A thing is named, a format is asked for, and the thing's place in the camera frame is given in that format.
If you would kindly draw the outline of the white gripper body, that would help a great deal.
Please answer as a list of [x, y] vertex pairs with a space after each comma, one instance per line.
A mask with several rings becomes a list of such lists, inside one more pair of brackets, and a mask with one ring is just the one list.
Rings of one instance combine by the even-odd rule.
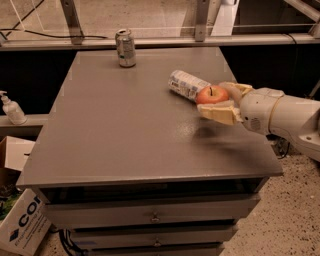
[[259, 88], [247, 93], [240, 103], [240, 114], [246, 129], [269, 135], [271, 114], [278, 100], [284, 96], [281, 90]]

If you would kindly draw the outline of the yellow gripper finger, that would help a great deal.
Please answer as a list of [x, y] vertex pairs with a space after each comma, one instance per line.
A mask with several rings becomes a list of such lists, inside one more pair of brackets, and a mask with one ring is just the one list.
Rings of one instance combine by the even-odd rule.
[[235, 125], [243, 121], [240, 109], [235, 106], [233, 100], [215, 104], [198, 104], [197, 109], [202, 117], [225, 125]]
[[253, 90], [251, 85], [234, 82], [221, 82], [219, 86], [228, 92], [229, 97], [237, 105], [240, 105], [243, 97]]

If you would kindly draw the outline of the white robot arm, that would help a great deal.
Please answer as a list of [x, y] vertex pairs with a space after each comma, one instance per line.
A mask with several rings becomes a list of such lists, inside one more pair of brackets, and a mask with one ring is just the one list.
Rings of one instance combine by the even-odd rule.
[[299, 152], [320, 161], [320, 102], [286, 95], [271, 88], [222, 82], [203, 88], [196, 97], [200, 115], [262, 135], [274, 135]]

